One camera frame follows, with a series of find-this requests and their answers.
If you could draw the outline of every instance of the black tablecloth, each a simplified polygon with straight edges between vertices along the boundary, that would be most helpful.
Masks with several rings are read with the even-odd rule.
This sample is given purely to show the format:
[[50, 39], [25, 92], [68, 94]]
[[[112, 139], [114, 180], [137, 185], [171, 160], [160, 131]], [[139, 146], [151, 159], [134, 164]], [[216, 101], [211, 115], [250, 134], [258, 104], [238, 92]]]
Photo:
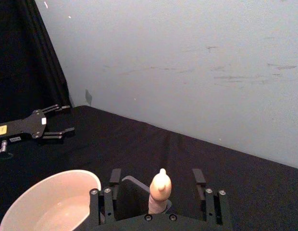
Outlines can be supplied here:
[[105, 187], [112, 169], [122, 168], [123, 177], [149, 185], [162, 167], [172, 180], [170, 200], [177, 213], [198, 218], [191, 169], [200, 168], [208, 187], [228, 193], [235, 230], [298, 230], [296, 168], [87, 106], [48, 124], [53, 130], [75, 127], [76, 135], [64, 144], [8, 146], [14, 157], [0, 160], [0, 221], [23, 192], [55, 173], [89, 170]]

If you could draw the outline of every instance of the black fabric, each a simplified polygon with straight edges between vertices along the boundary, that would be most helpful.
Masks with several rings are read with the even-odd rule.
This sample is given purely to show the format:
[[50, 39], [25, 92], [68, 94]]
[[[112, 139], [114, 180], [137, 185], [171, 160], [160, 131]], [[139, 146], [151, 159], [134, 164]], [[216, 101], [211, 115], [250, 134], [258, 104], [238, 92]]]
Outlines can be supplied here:
[[113, 168], [149, 185], [162, 167], [172, 180], [170, 200], [177, 213], [198, 218], [191, 169], [200, 168], [208, 187], [228, 193], [235, 230], [298, 230], [296, 168], [87, 106], [54, 117], [49, 125], [52, 130], [75, 126], [76, 135], [62, 145], [8, 146], [14, 157], [0, 160], [0, 220], [24, 191], [61, 171], [89, 170], [105, 187]]
[[40, 15], [32, 13], [35, 6], [25, 0], [0, 0], [0, 123], [56, 103], [70, 104], [58, 59], [50, 55], [48, 34], [37, 23]]

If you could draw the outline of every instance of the white bowl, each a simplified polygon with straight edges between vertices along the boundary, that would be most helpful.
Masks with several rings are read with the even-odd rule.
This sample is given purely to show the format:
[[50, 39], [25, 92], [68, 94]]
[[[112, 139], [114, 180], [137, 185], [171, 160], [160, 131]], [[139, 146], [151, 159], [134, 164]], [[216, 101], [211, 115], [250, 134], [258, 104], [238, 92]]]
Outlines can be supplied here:
[[99, 178], [85, 170], [50, 176], [23, 193], [8, 209], [0, 231], [72, 231], [89, 215], [89, 191]]

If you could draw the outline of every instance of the light blue wall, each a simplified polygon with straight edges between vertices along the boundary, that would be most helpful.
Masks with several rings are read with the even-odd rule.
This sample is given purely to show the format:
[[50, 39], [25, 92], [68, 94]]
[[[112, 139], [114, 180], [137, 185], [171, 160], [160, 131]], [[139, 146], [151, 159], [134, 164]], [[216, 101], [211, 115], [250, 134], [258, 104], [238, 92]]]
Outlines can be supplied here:
[[298, 0], [36, 0], [75, 105], [298, 167]]

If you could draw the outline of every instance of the beige rubber object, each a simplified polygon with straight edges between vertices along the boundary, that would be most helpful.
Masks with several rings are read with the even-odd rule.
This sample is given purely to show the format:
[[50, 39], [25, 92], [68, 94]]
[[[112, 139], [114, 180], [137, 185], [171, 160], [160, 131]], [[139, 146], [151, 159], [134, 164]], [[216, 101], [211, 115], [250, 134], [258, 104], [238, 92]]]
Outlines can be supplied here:
[[23, 193], [8, 209], [0, 231], [72, 231], [89, 215], [89, 191], [99, 178], [85, 170], [50, 176]]
[[150, 196], [148, 203], [148, 213], [157, 214], [165, 210], [167, 199], [172, 191], [172, 182], [166, 175], [164, 168], [160, 169], [160, 173], [155, 175], [150, 185]]

